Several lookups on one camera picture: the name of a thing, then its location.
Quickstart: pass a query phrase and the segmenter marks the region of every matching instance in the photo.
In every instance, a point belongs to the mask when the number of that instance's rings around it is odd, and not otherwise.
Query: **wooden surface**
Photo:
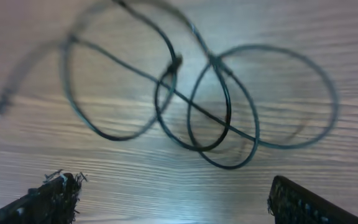
[[[92,1],[0,0],[0,88],[19,59],[39,44],[63,37]],[[310,56],[330,73],[341,96],[336,129],[307,149],[259,147],[239,170],[217,169],[184,150],[160,126],[129,142],[92,133],[75,116],[58,79],[58,52],[42,59],[0,120],[0,207],[38,187],[57,169],[82,171],[77,223],[273,223],[267,197],[275,175],[284,175],[358,216],[358,1],[183,0],[172,1],[199,28],[207,44],[222,52],[239,44],[268,43]],[[206,61],[187,29],[170,14],[137,4],[166,31],[184,64],[178,90],[189,95]],[[155,76],[169,62],[154,32],[112,7],[83,36]],[[318,134],[330,100],[321,80],[304,65],[274,54],[250,52],[227,59],[257,104],[261,138],[283,144]],[[88,49],[76,49],[78,99],[109,133],[128,134],[153,114],[154,84]],[[233,81],[233,125],[253,134],[250,109]],[[224,98],[212,72],[196,101],[224,116]],[[174,98],[164,115],[172,131],[186,137],[186,104]],[[203,144],[221,127],[194,111],[193,127]],[[251,142],[234,133],[212,158],[234,164]]]

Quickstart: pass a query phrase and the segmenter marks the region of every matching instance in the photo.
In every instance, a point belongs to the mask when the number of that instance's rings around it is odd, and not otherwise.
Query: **tangled cable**
[[[130,5],[128,5],[124,1],[112,0],[112,2],[117,3],[126,12],[128,12],[132,17],[142,21],[144,24],[150,26],[154,31],[156,31],[159,34],[159,36],[161,36],[161,38],[165,41],[165,43],[170,51],[170,56],[172,58],[172,62],[168,66],[168,68],[162,73],[160,78],[158,78],[158,79],[153,77],[152,75],[149,75],[148,73],[145,73],[145,72],[139,70],[138,68],[133,67],[132,65],[129,65],[128,63],[123,62],[122,60],[115,57],[113,54],[109,53],[107,50],[104,50],[102,47],[100,47],[90,41],[83,40],[83,39],[79,38],[79,33],[86,27],[89,18],[92,17],[94,14],[100,13],[102,10],[104,10],[106,5],[99,2],[99,3],[91,6],[89,9],[87,9],[82,14],[80,14],[78,20],[76,21],[74,26],[69,31],[65,40],[60,43],[60,51],[62,54],[61,61],[60,61],[60,78],[62,81],[64,92],[66,94],[68,101],[71,104],[71,107],[74,109],[74,111],[77,113],[77,115],[83,120],[85,125],[87,125],[87,127],[92,129],[96,134],[100,135],[101,137],[106,138],[111,141],[127,141],[130,139],[134,139],[134,138],[140,136],[141,134],[145,133],[148,129],[151,128],[151,126],[155,122],[158,121],[160,123],[163,131],[167,134],[167,136],[170,139],[172,139],[173,141],[175,141],[177,144],[179,144],[180,146],[182,146],[186,149],[189,149],[191,151],[199,152],[199,154],[205,160],[207,160],[210,164],[212,164],[216,167],[219,167],[222,169],[238,169],[238,168],[246,165],[253,158],[253,156],[258,148],[258,145],[270,147],[270,148],[274,148],[274,149],[298,149],[298,148],[306,147],[306,146],[309,146],[311,144],[318,142],[319,140],[324,138],[325,135],[327,135],[327,133],[334,127],[334,124],[338,117],[338,111],[339,111],[339,99],[338,99],[337,93],[336,93],[334,85],[333,85],[332,81],[329,79],[327,73],[321,67],[319,67],[317,64],[315,64],[312,60],[310,60],[308,57],[306,57],[304,55],[300,55],[300,54],[298,54],[294,51],[288,50],[288,49],[283,49],[280,47],[273,47],[270,45],[257,45],[257,44],[241,45],[238,47],[234,47],[230,50],[227,50],[219,55],[213,54],[212,51],[210,51],[210,49],[207,47],[205,41],[203,40],[202,36],[198,32],[195,25],[189,19],[187,19],[178,9],[171,7],[167,3],[164,3],[165,4],[164,6],[168,6],[168,10],[170,12],[174,13],[179,19],[181,19],[190,28],[191,32],[196,37],[196,39],[197,39],[198,43],[200,44],[201,48],[203,49],[204,53],[208,57],[207,65],[204,67],[204,69],[198,76],[195,86],[191,92],[190,98],[187,98],[183,94],[181,94],[179,91],[176,90],[177,71],[182,63],[182,57],[175,53],[175,51],[173,49],[173,45],[170,42],[167,35],[164,33],[164,31],[162,31],[158,27],[158,25],[155,24],[153,21],[151,21],[148,17],[139,13],[138,11],[133,9]],[[88,47],[92,50],[95,50],[95,51],[101,53],[102,55],[110,58],[111,60],[115,61],[116,63],[123,66],[124,68],[127,68],[127,69],[131,70],[132,72],[134,72],[134,73],[136,73],[136,74],[138,74],[138,75],[140,75],[156,84],[155,91],[154,91],[155,115],[138,132],[134,133],[131,136],[112,136],[110,134],[106,134],[105,132],[100,130],[98,127],[96,127],[90,121],[90,119],[87,117],[87,115],[85,115],[84,111],[80,108],[77,101],[75,100],[75,94],[71,88],[70,65],[71,65],[71,58],[72,58],[71,55],[72,55],[73,47],[75,45],[82,45],[82,46]],[[42,46],[39,49],[35,50],[34,51],[35,53],[33,53],[33,54],[38,55],[39,52],[44,54],[45,49],[47,49],[47,47],[45,47],[45,46]],[[332,104],[331,104],[332,113],[331,113],[331,117],[329,120],[329,124],[323,130],[322,133],[320,133],[315,138],[310,139],[307,142],[303,142],[303,143],[299,143],[299,144],[292,144],[292,145],[273,144],[273,143],[269,143],[269,142],[266,142],[266,141],[263,141],[260,139],[259,119],[258,119],[258,113],[257,113],[257,109],[255,107],[254,101],[252,100],[252,97],[250,96],[250,94],[247,91],[247,89],[245,88],[245,86],[235,76],[233,71],[223,62],[224,57],[233,55],[238,52],[250,51],[250,50],[275,52],[275,53],[287,55],[291,58],[294,58],[294,59],[297,59],[297,60],[303,62],[305,65],[307,65],[308,67],[313,69],[323,79],[323,82],[327,86],[327,88],[329,90],[329,94],[332,99]],[[18,66],[14,69],[13,75],[8,80],[7,85],[5,86],[5,88],[2,91],[2,94],[0,96],[0,114],[3,114],[3,112],[6,110],[6,106],[9,104],[10,96],[17,91],[19,83],[23,79],[23,76],[24,76],[23,74],[28,72],[28,67],[31,67],[32,64],[34,63],[34,60],[36,60],[34,58],[37,58],[37,57],[34,57],[34,55],[32,55],[32,54],[29,54],[29,55],[30,56],[26,57],[25,60],[22,63],[18,64]],[[202,107],[200,107],[199,105],[197,105],[196,103],[193,102],[194,97],[197,92],[197,89],[198,89],[204,75],[206,74],[207,70],[210,69],[211,67],[213,68],[213,70],[221,84],[221,87],[222,87],[223,93],[224,93],[224,97],[226,100],[226,115],[225,115],[224,121],[213,116],[211,113],[204,110]],[[231,126],[231,114],[232,114],[231,98],[230,98],[229,90],[227,89],[226,82],[224,81],[223,73],[225,73],[228,77],[232,78],[235,81],[235,83],[240,87],[243,94],[247,98],[247,101],[249,102],[249,106],[252,110],[252,115],[254,117],[254,124],[255,124],[254,137]],[[172,79],[171,83],[165,82],[167,77],[170,77]],[[158,100],[158,94],[159,94],[159,90],[161,89],[161,86],[168,90],[168,94],[166,95],[162,104],[160,104],[160,102]],[[170,129],[164,122],[162,114],[167,109],[169,102],[172,99],[173,95],[179,96],[182,100],[184,100],[185,102],[188,103],[186,120],[187,120],[188,135],[191,139],[191,144],[185,143],[180,138],[176,137],[170,131]],[[191,110],[193,107],[196,108],[201,113],[205,114],[210,119],[212,119],[215,122],[219,123],[220,125],[224,126],[223,132],[221,133],[220,137],[218,137],[214,143],[212,143],[208,146],[202,146],[196,140],[196,138],[193,134],[193,131],[191,128],[191,121],[190,121],[191,120],[190,119],[191,118]],[[226,137],[229,130],[234,131],[238,135],[254,142],[254,144],[252,146],[252,150],[251,150],[250,154],[247,156],[247,158],[244,161],[242,161],[241,163],[234,165],[234,166],[224,166],[222,164],[218,164],[217,162],[210,159],[204,153],[204,152],[210,151],[210,150],[214,149],[215,147],[217,147],[218,145],[220,145],[223,142],[223,140]]]

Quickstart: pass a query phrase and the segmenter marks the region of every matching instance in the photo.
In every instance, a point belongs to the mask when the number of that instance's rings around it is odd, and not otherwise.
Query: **cable connector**
[[[11,105],[11,90],[5,89],[0,95],[0,117],[7,111],[7,107]]]
[[[183,62],[183,57],[181,55],[178,55],[176,59],[168,66],[167,73],[171,73],[171,74],[176,73],[182,62]]]

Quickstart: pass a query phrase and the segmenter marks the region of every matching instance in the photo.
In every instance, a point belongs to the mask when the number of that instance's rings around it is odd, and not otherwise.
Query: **wooden table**
[[[334,80],[341,97],[336,128],[306,149],[260,146],[239,170],[221,170],[182,149],[158,124],[128,142],[111,142],[74,114],[58,77],[57,50],[22,82],[13,106],[0,119],[0,207],[38,187],[57,169],[82,171],[77,223],[273,223],[267,197],[275,175],[284,175],[358,216],[358,1],[258,0],[171,1],[199,28],[209,47],[222,52],[263,43],[308,55]],[[61,39],[92,1],[0,0],[0,89],[14,65],[49,40]],[[184,58],[178,90],[190,95],[206,57],[193,36],[169,13],[146,4],[150,16]],[[169,53],[156,33],[121,9],[95,17],[83,36],[156,77]],[[318,134],[329,118],[330,99],[321,79],[296,61],[251,52],[227,58],[250,91],[259,112],[261,138],[290,144]],[[93,121],[112,134],[129,134],[154,113],[154,84],[89,49],[78,47],[73,77],[78,101]],[[235,127],[254,134],[246,99],[228,78]],[[219,82],[209,71],[195,101],[224,118]],[[187,105],[174,97],[164,113],[172,131],[188,140]],[[194,132],[203,144],[222,127],[197,111]],[[234,164],[251,142],[230,132],[213,159]]]

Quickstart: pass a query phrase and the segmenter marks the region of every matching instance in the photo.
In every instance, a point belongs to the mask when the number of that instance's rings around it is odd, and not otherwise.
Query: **black cable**
[[[211,163],[212,165],[214,165],[216,167],[223,168],[223,169],[238,169],[238,168],[246,165],[253,158],[259,144],[262,146],[271,147],[274,149],[298,149],[298,148],[306,147],[306,146],[309,146],[311,144],[318,142],[319,140],[324,138],[327,135],[327,133],[330,130],[332,130],[332,128],[334,127],[335,122],[338,117],[338,112],[339,112],[339,99],[338,99],[337,93],[335,91],[335,87],[334,87],[332,81],[329,79],[328,74],[321,67],[319,67],[317,64],[315,64],[312,60],[310,60],[308,57],[298,54],[298,53],[288,50],[288,49],[273,47],[273,46],[269,46],[269,45],[242,45],[242,46],[234,47],[233,49],[227,50],[220,55],[215,55],[209,50],[209,48],[206,45],[205,41],[203,40],[202,36],[198,32],[198,29],[195,27],[195,25],[189,19],[187,19],[178,9],[175,9],[174,7],[171,7],[171,6],[165,7],[164,9],[167,9],[170,12],[172,12],[174,15],[176,15],[179,19],[181,19],[189,27],[189,29],[191,30],[193,35],[196,37],[201,48],[203,49],[204,53],[206,54],[206,56],[209,59],[209,62],[207,63],[207,65],[204,67],[204,69],[200,73],[199,77],[197,78],[197,81],[195,83],[195,86],[191,92],[191,96],[189,99],[189,98],[186,98],[180,92],[176,91],[177,71],[179,69],[179,66],[181,65],[182,59],[181,59],[181,56],[176,55],[176,53],[173,49],[173,45],[171,44],[167,35],[153,21],[148,19],[145,15],[137,12],[135,9],[131,8],[130,5],[126,4],[123,1],[119,1],[119,0],[112,0],[112,1],[118,3],[118,5],[120,5],[124,10],[126,10],[131,16],[142,21],[144,24],[150,26],[154,31],[156,31],[161,36],[161,38],[165,41],[165,43],[170,51],[172,63],[162,73],[160,78],[157,79],[157,78],[154,78],[153,76],[149,75],[148,73],[145,73],[145,72],[139,70],[138,68],[135,68],[132,65],[129,65],[128,63],[123,62],[122,60],[115,57],[113,54],[109,53],[107,50],[104,50],[102,47],[100,47],[92,42],[89,42],[87,40],[80,39],[78,37],[78,34],[86,27],[88,19],[93,14],[97,14],[100,11],[104,10],[105,5],[97,3],[80,15],[77,22],[73,25],[73,27],[69,31],[67,38],[60,45],[60,50],[62,53],[62,59],[61,59],[61,64],[60,64],[60,77],[62,80],[64,92],[67,96],[68,101],[71,104],[71,107],[74,109],[74,111],[77,113],[77,115],[84,121],[85,125],[87,125],[90,129],[92,129],[96,134],[100,135],[101,137],[106,138],[108,140],[112,140],[112,141],[127,141],[130,139],[134,139],[134,138],[140,136],[141,134],[145,133],[148,129],[150,129],[150,127],[154,124],[154,122],[158,121],[160,123],[163,131],[167,134],[167,136],[170,139],[172,139],[173,141],[175,141],[177,144],[181,145],[182,147],[184,147],[186,149],[199,152],[200,155],[205,160],[207,160],[209,163]],[[85,47],[89,47],[90,49],[95,50],[95,51],[103,54],[104,56],[110,58],[111,60],[113,60],[114,62],[123,66],[124,68],[127,68],[127,69],[131,70],[132,72],[140,75],[141,77],[144,77],[144,78],[156,83],[156,87],[155,87],[155,91],[154,91],[155,116],[153,116],[140,129],[140,131],[136,132],[135,134],[133,134],[131,136],[112,136],[110,134],[106,134],[103,131],[101,131],[100,129],[98,129],[90,121],[90,119],[87,117],[87,115],[85,115],[85,113],[82,111],[82,109],[79,107],[78,103],[75,100],[75,93],[71,88],[71,82],[70,82],[71,81],[71,79],[70,79],[71,78],[71,70],[70,70],[71,55],[72,55],[73,47],[76,44],[83,45]],[[254,101],[253,101],[252,97],[250,96],[249,92],[247,91],[247,89],[245,88],[245,86],[239,81],[239,79],[235,76],[235,74],[231,71],[231,69],[223,62],[224,57],[236,54],[238,52],[251,51],[251,50],[275,52],[275,53],[285,54],[287,56],[290,56],[291,58],[294,58],[294,59],[297,59],[297,60],[303,62],[305,65],[307,65],[308,67],[313,69],[323,79],[323,82],[327,86],[327,88],[329,90],[330,97],[332,99],[332,104],[331,104],[332,114],[331,114],[328,126],[323,130],[323,132],[321,134],[317,135],[315,138],[313,138],[307,142],[303,142],[303,143],[299,143],[299,144],[292,144],[292,145],[273,144],[273,143],[269,143],[269,142],[262,141],[259,139],[259,137],[260,137],[259,119],[258,119],[257,109],[254,104]],[[194,97],[197,92],[197,89],[198,89],[206,71],[208,69],[210,69],[211,67],[215,71],[215,74],[221,84],[221,87],[223,89],[223,93],[225,96],[225,100],[226,100],[226,115],[225,115],[224,121],[213,116],[211,113],[207,112],[205,109],[203,109],[202,107],[200,107],[199,105],[197,105],[196,103],[193,102]],[[224,81],[223,73],[225,73],[229,78],[232,78],[235,81],[235,83],[240,87],[240,89],[242,90],[243,94],[245,95],[247,101],[249,102],[249,106],[252,110],[252,115],[254,117],[254,124],[255,124],[255,136],[254,137],[252,137],[252,136],[250,136],[250,135],[248,135],[248,134],[246,134],[230,125],[230,123],[231,123],[231,99],[230,99],[230,94],[229,94],[229,90],[227,88],[226,82]],[[167,77],[172,78],[171,84],[167,84],[164,82],[164,80]],[[13,85],[15,87],[12,88],[12,87],[10,87],[10,85],[12,85],[12,84],[10,82],[8,82],[7,86],[4,88],[4,91],[1,94],[0,114],[2,114],[5,111],[5,110],[1,110],[1,108],[4,108],[6,106],[8,99],[10,98],[9,95],[14,93],[14,91],[7,91],[7,90],[11,90],[11,89],[15,90],[15,89],[17,89],[16,85],[18,86],[18,84],[15,84],[15,85]],[[160,107],[159,106],[160,102],[158,100],[158,94],[159,94],[159,90],[160,90],[161,86],[163,86],[164,88],[167,88],[169,91],[162,103],[162,106]],[[169,130],[169,128],[167,127],[167,125],[165,124],[165,122],[163,120],[162,114],[167,109],[167,106],[169,105],[169,102],[172,99],[173,94],[176,94],[177,96],[179,96],[181,99],[183,99],[185,102],[188,103],[186,120],[187,120],[188,134],[189,134],[192,144],[187,144],[187,143],[183,142],[180,138],[176,137]],[[224,130],[222,131],[220,137],[218,137],[214,143],[212,143],[208,146],[202,146],[196,140],[196,138],[191,130],[191,119],[190,118],[191,118],[191,109],[193,107],[196,108],[198,111],[202,112],[203,114],[205,114],[207,117],[214,120],[215,122],[224,126]],[[238,135],[254,142],[254,145],[253,145],[252,150],[251,150],[250,154],[248,155],[248,157],[244,161],[242,161],[241,163],[239,163],[238,165],[235,165],[235,166],[224,166],[224,165],[218,164],[217,162],[214,162],[213,160],[211,160],[204,153],[204,152],[210,151],[210,150],[214,149],[215,147],[217,147],[218,145],[220,145],[222,143],[222,141],[224,140],[224,138],[226,137],[229,130],[234,131]]]

